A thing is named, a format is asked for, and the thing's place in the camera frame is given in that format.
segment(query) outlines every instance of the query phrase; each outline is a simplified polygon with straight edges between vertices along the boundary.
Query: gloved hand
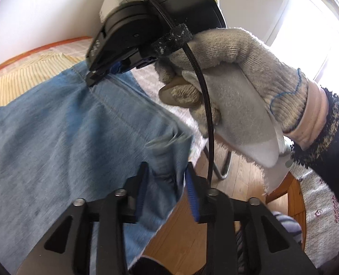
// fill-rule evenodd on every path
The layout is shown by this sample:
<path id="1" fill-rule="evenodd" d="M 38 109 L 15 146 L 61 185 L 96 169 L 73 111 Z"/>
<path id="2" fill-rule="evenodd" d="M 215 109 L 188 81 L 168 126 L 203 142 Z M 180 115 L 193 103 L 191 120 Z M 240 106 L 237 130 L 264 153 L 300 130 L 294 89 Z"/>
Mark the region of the gloved hand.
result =
<path id="1" fill-rule="evenodd" d="M 202 69 L 222 62 L 238 64 L 282 131 L 288 133 L 296 128 L 306 106 L 308 90 L 308 80 L 300 70 L 282 63 L 263 42 L 240 28 L 203 31 L 188 45 Z M 182 78 L 187 78 L 188 71 L 193 70 L 183 50 L 174 52 L 168 59 L 158 60 L 155 69 L 160 81 L 166 84 L 159 92 L 161 101 L 190 108 L 204 134 L 207 127 L 201 94 Z M 216 125 L 220 113 L 215 107 L 212 105 Z"/>

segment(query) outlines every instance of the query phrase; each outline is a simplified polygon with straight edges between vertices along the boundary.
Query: wall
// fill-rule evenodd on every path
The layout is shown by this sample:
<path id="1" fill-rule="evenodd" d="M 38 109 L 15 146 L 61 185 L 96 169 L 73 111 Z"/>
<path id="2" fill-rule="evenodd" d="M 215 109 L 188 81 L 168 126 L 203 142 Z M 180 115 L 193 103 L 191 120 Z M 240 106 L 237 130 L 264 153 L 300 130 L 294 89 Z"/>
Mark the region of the wall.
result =
<path id="1" fill-rule="evenodd" d="M 284 0 L 220 0 L 228 27 L 242 27 L 267 41 L 283 9 Z"/>
<path id="2" fill-rule="evenodd" d="M 0 0 L 0 64 L 60 40 L 94 36 L 103 0 Z"/>

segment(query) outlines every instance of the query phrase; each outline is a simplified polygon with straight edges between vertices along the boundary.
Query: jeans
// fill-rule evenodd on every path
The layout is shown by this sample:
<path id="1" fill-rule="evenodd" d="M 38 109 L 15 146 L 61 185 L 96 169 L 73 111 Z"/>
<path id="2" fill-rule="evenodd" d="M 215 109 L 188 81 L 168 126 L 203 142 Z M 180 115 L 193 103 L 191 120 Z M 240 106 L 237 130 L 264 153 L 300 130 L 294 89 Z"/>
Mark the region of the jeans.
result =
<path id="1" fill-rule="evenodd" d="M 0 262 L 15 274 L 75 198 L 104 198 L 150 166 L 142 217 L 125 225 L 131 265 L 183 191 L 191 131 L 130 72 L 93 88 L 81 62 L 0 107 Z"/>

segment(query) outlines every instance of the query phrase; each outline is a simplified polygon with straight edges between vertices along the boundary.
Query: pink sleeve cuff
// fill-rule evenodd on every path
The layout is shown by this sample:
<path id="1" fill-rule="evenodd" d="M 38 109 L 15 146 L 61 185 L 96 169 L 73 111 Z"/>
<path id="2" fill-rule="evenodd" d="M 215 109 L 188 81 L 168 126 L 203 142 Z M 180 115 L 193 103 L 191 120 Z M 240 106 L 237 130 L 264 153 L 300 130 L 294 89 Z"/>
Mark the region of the pink sleeve cuff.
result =
<path id="1" fill-rule="evenodd" d="M 295 141 L 302 150 L 315 141 L 326 124 L 328 98 L 325 91 L 313 80 L 308 80 L 307 104 L 296 129 L 284 135 Z"/>

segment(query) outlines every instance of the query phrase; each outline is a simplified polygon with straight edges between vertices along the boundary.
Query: blue stitching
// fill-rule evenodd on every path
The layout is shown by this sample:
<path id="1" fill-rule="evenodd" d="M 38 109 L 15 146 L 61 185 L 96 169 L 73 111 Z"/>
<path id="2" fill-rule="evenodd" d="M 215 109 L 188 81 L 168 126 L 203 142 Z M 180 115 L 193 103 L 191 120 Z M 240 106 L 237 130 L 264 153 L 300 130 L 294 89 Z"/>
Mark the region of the blue stitching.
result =
<path id="1" fill-rule="evenodd" d="M 301 85 L 301 83 L 302 83 L 302 77 L 301 77 L 301 74 L 300 74 L 301 69 L 298 68 L 297 71 L 298 71 L 299 81 L 298 81 L 298 83 L 297 83 L 297 86 L 295 87 L 294 92 L 281 92 L 281 93 L 277 94 L 277 95 L 270 101 L 269 108 L 270 108 L 270 111 L 271 111 L 272 114 L 274 114 L 274 113 L 273 113 L 273 110 L 271 109 L 271 106 L 272 106 L 272 104 L 273 104 L 273 102 L 275 101 L 276 98 L 282 97 L 282 96 L 284 96 L 285 94 L 295 94 L 295 93 L 297 93 L 297 91 L 298 91 L 298 89 L 299 89 L 299 87 L 300 87 L 300 85 Z"/>

